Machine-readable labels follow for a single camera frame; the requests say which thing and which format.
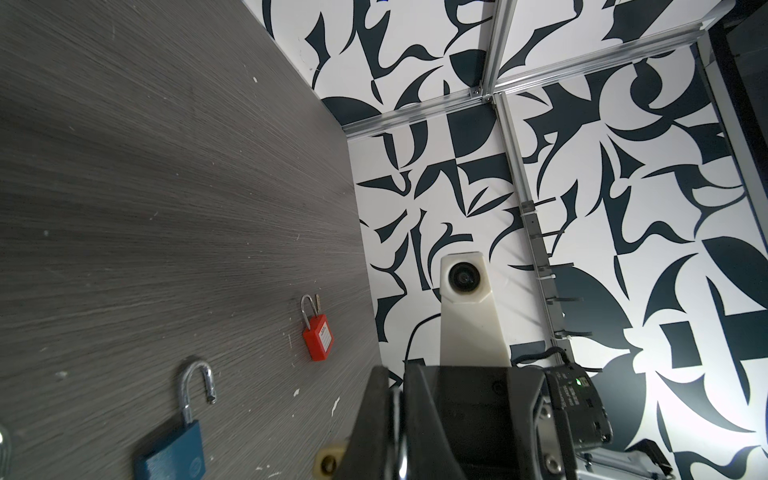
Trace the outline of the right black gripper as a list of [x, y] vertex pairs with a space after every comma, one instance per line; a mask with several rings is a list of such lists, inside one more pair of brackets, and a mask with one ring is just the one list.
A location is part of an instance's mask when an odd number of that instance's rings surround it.
[[551, 370], [407, 366], [404, 479], [564, 479], [567, 419]]

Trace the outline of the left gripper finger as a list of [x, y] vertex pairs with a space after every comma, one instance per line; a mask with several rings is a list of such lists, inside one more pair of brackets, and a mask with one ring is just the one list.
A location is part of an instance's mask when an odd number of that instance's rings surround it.
[[347, 479], [394, 479], [396, 473], [396, 391], [388, 369], [371, 371], [346, 449]]

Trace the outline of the brass padlock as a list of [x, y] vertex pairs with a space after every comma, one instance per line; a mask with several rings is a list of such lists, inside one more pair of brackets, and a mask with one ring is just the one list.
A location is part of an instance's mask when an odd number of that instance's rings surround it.
[[347, 441], [322, 446], [314, 457], [312, 475], [317, 480], [332, 479], [338, 470], [348, 446]]

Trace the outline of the red padlock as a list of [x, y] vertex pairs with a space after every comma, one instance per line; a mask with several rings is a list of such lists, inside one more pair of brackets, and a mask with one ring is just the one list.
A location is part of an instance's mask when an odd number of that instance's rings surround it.
[[300, 309], [303, 316], [305, 329], [302, 337], [313, 361], [324, 361], [334, 344], [334, 336], [330, 330], [328, 319], [320, 309], [318, 295], [303, 295], [300, 300]]

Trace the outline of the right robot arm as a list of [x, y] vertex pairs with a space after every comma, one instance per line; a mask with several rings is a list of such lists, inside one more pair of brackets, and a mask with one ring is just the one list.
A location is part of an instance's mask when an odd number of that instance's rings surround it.
[[671, 479], [659, 447], [613, 451], [587, 371], [412, 365], [392, 397], [394, 479]]

